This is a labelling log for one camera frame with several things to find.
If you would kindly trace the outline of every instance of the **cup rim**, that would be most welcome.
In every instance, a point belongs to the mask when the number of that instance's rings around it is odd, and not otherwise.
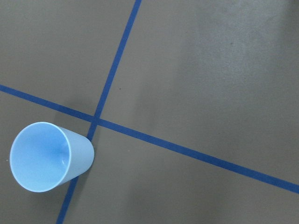
[[[67,146],[68,146],[68,153],[69,153],[69,159],[68,159],[68,164],[65,168],[65,171],[64,171],[64,174],[62,175],[62,177],[59,179],[59,181],[57,181],[56,183],[54,183],[52,186],[48,187],[48,188],[45,188],[45,189],[31,189],[29,187],[27,187],[26,185],[24,185],[22,182],[20,182],[20,180],[18,180],[18,177],[17,175],[15,174],[14,172],[14,168],[12,166],[12,154],[14,153],[14,148],[15,148],[15,145],[16,145],[16,142],[19,140],[20,136],[22,133],[24,133],[25,131],[27,131],[27,129],[29,128],[32,128],[32,126],[36,126],[36,125],[39,125],[39,124],[45,124],[45,125],[49,125],[49,126],[52,126],[52,127],[55,127],[64,137],[64,139],[66,140],[67,142]],[[45,192],[45,191],[48,191],[48,190],[51,190],[55,187],[57,187],[62,181],[63,179],[66,177],[69,169],[70,169],[70,165],[71,165],[71,145],[70,145],[70,142],[69,142],[69,139],[67,138],[66,134],[62,131],[62,129],[57,126],[57,125],[54,125],[50,122],[46,122],[46,121],[40,121],[40,122],[36,122],[36,123],[33,123],[31,125],[28,125],[26,126],[25,128],[23,128],[19,133],[18,135],[16,136],[16,138],[14,139],[13,141],[13,144],[11,146],[11,150],[10,150],[10,155],[9,155],[9,163],[10,163],[10,169],[13,173],[13,176],[14,178],[16,179],[16,181],[25,189],[29,190],[29,191],[33,191],[33,192]]]

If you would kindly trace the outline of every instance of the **plastic cup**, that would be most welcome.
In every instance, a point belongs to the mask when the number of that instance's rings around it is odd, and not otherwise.
[[[93,158],[93,146],[86,137],[48,122],[37,122],[15,138],[10,168],[23,188],[45,192],[87,171]]]

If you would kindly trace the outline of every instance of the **concrete floor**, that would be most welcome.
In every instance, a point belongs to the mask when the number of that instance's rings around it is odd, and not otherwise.
[[[133,0],[1,1],[0,85],[94,115]],[[299,3],[141,3],[101,118],[297,184]],[[55,223],[69,184],[20,187],[11,144],[90,122],[0,91],[0,217]],[[64,223],[297,224],[296,193],[98,126]]]

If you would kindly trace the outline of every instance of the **blue tape strip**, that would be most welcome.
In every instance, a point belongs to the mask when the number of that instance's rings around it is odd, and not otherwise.
[[[121,42],[120,42],[119,47],[117,49],[117,52],[116,52],[116,55],[114,57],[111,69],[109,71],[109,74],[108,74],[103,92],[102,92],[101,97],[100,97],[97,109],[94,113],[94,117],[91,121],[89,130],[88,130],[87,138],[90,141],[92,141],[92,139],[93,139],[93,136],[94,136],[94,133],[95,133],[95,130],[96,130],[96,127],[97,127],[98,119],[100,118],[100,116],[102,114],[105,102],[106,102],[107,97],[108,97],[108,93],[110,91],[114,76],[115,76],[117,68],[118,68],[118,65],[120,63],[122,53],[123,53],[123,51],[126,47],[127,40],[128,40],[129,34],[131,32],[132,26],[134,24],[134,20],[137,16],[138,9],[139,9],[139,6],[141,4],[141,1],[142,0],[136,0],[135,1],[132,12],[131,12],[130,17],[128,19],[127,25],[126,25],[125,30],[123,32]],[[72,198],[72,195],[74,193],[76,184],[77,184],[77,180],[75,181],[74,184],[72,184],[72,183],[70,184],[70,186],[68,188],[68,191],[66,193],[64,202],[62,204],[61,210],[59,212],[56,224],[62,224],[63,223],[66,212],[67,212],[68,207],[69,207],[69,204],[71,202],[71,198]]]
[[[128,135],[128,136],[131,136],[133,138],[140,139],[142,141],[146,141],[146,142],[154,144],[156,146],[167,148],[173,152],[177,152],[177,153],[192,157],[194,159],[221,167],[223,169],[227,169],[227,170],[233,171],[235,173],[256,179],[258,181],[268,183],[273,186],[283,188],[285,190],[288,190],[288,191],[291,191],[291,192],[294,192],[297,194],[299,193],[299,185],[297,185],[297,184],[287,182],[287,181],[278,179],[276,177],[254,171],[252,169],[242,167],[242,166],[236,165],[234,163],[227,162],[225,160],[221,160],[216,157],[194,151],[192,149],[165,141],[163,139],[159,139],[159,138],[150,136],[148,134],[144,134],[139,131],[135,131],[133,129],[112,123],[110,121],[99,119],[98,125],[106,127],[111,130],[114,130],[116,132],[120,132],[120,133]]]
[[[122,56],[123,51],[126,47],[128,37],[130,35],[130,32],[131,32],[131,29],[133,27],[135,18],[137,16],[138,9],[139,9],[139,6],[141,4],[141,1],[142,0],[136,0],[135,3],[134,3],[131,15],[128,19],[127,25],[125,27],[125,30],[124,30],[122,38],[121,38],[121,42],[118,46],[118,49],[116,51],[116,54],[115,54],[115,57],[114,57],[114,60],[113,60],[113,63],[112,63],[112,66],[110,68],[110,71],[109,71],[109,74],[108,74],[103,92],[101,94],[101,97],[100,97],[100,100],[99,100],[99,103],[98,103],[98,106],[97,106],[97,109],[94,113],[95,118],[99,118],[102,114],[105,102],[107,100],[107,97],[108,97],[108,94],[109,94],[109,91],[110,91],[110,88],[111,88],[111,85],[112,85],[112,82],[113,82],[113,79],[114,79],[114,76],[116,74],[118,65],[121,61],[121,56]],[[94,135],[95,129],[97,127],[96,123],[97,123],[97,120],[94,120],[94,122],[92,122],[92,124],[89,128],[87,136],[90,137],[90,138],[92,138],[92,136]]]
[[[53,109],[53,110],[56,110],[56,111],[59,111],[59,112],[62,112],[62,113],[66,113],[66,114],[71,115],[73,117],[76,117],[76,118],[79,118],[79,119],[82,119],[82,120],[86,120],[88,122],[91,122],[93,120],[92,115],[82,113],[80,111],[76,111],[76,110],[71,109],[69,107],[62,106],[62,105],[50,102],[48,100],[39,98],[39,97],[35,97],[33,95],[15,90],[13,88],[9,88],[9,87],[1,85],[1,84],[0,84],[0,91],[8,93],[8,94],[16,96],[16,97],[19,97],[19,98],[22,98],[22,99],[25,99],[25,100],[28,100],[28,101],[31,101],[33,103],[48,107],[50,109]]]

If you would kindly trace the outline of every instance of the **cup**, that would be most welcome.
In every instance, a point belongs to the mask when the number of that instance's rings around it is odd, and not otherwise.
[[[48,122],[25,127],[10,151],[10,168],[25,189],[45,192],[87,171],[94,150],[84,136]]]

